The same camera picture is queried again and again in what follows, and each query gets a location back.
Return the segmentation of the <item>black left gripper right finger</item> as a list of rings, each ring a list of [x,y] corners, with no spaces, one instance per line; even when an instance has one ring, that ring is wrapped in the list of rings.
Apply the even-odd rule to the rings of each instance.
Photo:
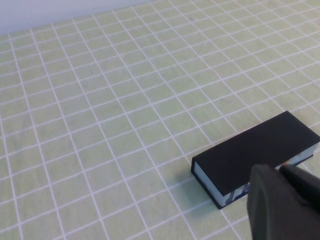
[[[320,179],[318,177],[291,164],[282,165],[279,171],[314,209],[320,208]]]

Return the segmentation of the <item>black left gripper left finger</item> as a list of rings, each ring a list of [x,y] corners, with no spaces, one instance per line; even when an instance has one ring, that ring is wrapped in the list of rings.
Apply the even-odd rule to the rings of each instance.
[[[306,201],[279,169],[255,165],[247,213],[254,240],[318,240],[320,208]]]

